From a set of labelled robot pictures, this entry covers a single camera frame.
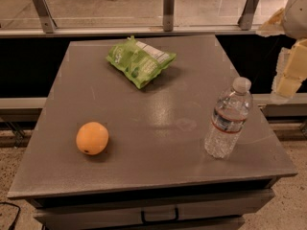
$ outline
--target green snack bag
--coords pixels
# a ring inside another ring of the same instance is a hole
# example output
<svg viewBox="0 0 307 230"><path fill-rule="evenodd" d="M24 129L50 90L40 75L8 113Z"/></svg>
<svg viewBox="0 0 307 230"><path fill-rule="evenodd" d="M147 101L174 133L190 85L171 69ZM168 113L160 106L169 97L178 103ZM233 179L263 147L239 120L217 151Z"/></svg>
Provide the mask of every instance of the green snack bag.
<svg viewBox="0 0 307 230"><path fill-rule="evenodd" d="M175 57L175 53L162 52L132 36L114 45L106 60L141 89L166 69Z"/></svg>

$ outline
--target plastic water bottle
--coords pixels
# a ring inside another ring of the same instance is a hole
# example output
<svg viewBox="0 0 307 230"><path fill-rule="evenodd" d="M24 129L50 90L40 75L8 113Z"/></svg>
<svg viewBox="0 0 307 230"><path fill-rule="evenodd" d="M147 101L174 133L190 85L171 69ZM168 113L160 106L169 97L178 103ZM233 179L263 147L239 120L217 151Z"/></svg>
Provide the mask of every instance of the plastic water bottle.
<svg viewBox="0 0 307 230"><path fill-rule="evenodd" d="M252 108L250 80L236 78L217 100L204 139L205 150L215 158L227 158L241 134Z"/></svg>

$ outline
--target speckled floor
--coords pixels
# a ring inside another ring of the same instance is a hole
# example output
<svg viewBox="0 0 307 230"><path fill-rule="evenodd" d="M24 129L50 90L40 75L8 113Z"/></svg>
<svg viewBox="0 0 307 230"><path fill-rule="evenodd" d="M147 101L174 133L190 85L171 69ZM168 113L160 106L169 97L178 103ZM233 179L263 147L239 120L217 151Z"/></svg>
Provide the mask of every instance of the speckled floor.
<svg viewBox="0 0 307 230"><path fill-rule="evenodd" d="M298 175L282 178L278 181L272 187L275 198L256 214L244 215L246 223L241 227L241 230L306 230L307 140L301 133L299 124L279 124L271 125L271 127L296 165ZM1 141L6 140L6 144L11 146L10 148L0 149L0 201L12 202L21 207L16 230L41 229L41 224L33 219L35 209L30 204L24 200L9 201L6 198L25 148L12 148L13 139L10 132L0 131L0 137L2 139L0 139L0 144ZM0 205L1 230L9 228L15 214L16 209L8 205Z"/></svg>

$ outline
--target bottle label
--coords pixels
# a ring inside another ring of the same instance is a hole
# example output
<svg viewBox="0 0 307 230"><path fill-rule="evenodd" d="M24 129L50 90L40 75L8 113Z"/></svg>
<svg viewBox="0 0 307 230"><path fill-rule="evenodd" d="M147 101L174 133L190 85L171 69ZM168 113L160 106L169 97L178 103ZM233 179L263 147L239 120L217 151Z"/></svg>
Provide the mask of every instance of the bottle label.
<svg viewBox="0 0 307 230"><path fill-rule="evenodd" d="M215 126L215 128L226 133L240 132L245 121L246 119L244 120L227 119L226 117L220 115L216 109L214 109L212 115L212 124Z"/></svg>

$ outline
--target bottle cap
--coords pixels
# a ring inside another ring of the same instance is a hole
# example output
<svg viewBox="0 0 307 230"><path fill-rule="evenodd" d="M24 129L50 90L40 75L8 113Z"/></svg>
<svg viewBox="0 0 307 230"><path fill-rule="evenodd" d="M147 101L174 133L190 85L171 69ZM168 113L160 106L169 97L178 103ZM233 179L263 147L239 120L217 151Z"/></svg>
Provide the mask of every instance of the bottle cap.
<svg viewBox="0 0 307 230"><path fill-rule="evenodd" d="M239 93L247 93L251 87L251 81L247 78L239 77L234 80L232 87Z"/></svg>

